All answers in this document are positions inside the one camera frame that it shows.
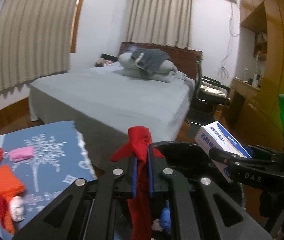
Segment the storage box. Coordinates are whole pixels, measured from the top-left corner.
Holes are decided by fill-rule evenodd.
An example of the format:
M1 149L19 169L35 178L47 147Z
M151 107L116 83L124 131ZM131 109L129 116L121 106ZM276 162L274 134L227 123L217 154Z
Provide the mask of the storage box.
M209 150L213 147L234 153L240 157L251 158L242 145L224 128L219 122L213 122L202 126L195 136L196 142L208 155ZM213 161L228 182L232 180L228 177L227 165Z

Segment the small white toy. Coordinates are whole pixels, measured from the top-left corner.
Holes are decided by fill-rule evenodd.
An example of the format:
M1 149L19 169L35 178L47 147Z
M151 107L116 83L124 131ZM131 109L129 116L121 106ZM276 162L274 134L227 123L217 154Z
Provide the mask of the small white toy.
M20 196L15 196L10 201L10 214L12 220L15 222L20 222L25 219L23 200Z

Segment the doll on bed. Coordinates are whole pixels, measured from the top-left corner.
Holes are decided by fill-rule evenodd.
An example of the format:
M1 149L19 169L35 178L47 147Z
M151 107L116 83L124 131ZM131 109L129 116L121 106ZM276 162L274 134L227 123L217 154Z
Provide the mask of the doll on bed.
M95 62L95 66L96 67L104 67L104 66L109 66L113 63L112 60L105 60L104 58L99 58L96 62Z

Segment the baseboard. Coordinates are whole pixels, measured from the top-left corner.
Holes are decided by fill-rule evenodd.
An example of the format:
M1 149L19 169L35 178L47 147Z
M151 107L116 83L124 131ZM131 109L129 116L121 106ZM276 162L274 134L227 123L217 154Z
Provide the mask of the baseboard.
M29 114L29 98L24 98L0 110L0 129Z

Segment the black mesh chair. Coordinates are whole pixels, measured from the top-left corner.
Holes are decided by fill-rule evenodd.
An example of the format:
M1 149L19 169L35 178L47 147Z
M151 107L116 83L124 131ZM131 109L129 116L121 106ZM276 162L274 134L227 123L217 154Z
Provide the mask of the black mesh chair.
M198 127L214 122L213 115L216 106L226 104L230 92L230 88L219 81L202 76L201 62L201 60L197 62L195 91L185 120Z

